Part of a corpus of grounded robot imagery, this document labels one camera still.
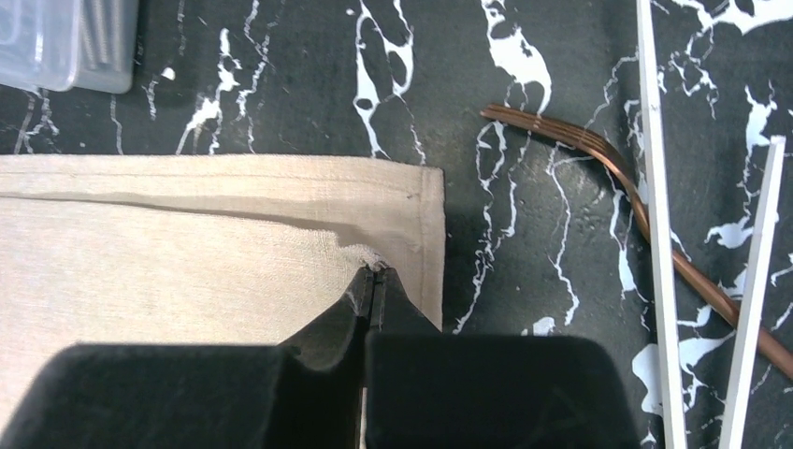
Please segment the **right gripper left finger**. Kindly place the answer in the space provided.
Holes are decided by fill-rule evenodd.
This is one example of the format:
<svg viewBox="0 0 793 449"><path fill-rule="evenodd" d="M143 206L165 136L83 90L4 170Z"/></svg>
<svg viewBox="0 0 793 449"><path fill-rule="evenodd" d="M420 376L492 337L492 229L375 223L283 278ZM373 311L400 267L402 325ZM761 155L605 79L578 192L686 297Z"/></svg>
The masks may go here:
<svg viewBox="0 0 793 449"><path fill-rule="evenodd" d="M5 448L355 448L375 273L277 345L78 344L52 357Z"/></svg>

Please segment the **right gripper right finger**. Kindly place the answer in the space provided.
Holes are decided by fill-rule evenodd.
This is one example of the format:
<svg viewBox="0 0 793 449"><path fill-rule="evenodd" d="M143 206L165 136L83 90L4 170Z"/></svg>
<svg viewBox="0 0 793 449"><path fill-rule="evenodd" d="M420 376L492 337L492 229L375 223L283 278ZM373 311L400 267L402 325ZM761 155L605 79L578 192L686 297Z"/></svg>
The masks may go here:
<svg viewBox="0 0 793 449"><path fill-rule="evenodd" d="M374 281L369 448L636 448L612 358L580 337L440 332L397 272Z"/></svg>

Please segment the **beige cloth napkin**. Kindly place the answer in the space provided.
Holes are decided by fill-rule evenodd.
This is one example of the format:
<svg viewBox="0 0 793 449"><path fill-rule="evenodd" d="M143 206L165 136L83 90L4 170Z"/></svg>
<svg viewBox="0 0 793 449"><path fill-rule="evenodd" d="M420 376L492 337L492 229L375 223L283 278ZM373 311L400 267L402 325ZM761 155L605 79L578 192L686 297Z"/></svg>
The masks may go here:
<svg viewBox="0 0 793 449"><path fill-rule="evenodd" d="M442 324L444 175L352 156L5 155L1 419L78 342L277 343L394 268Z"/></svg>

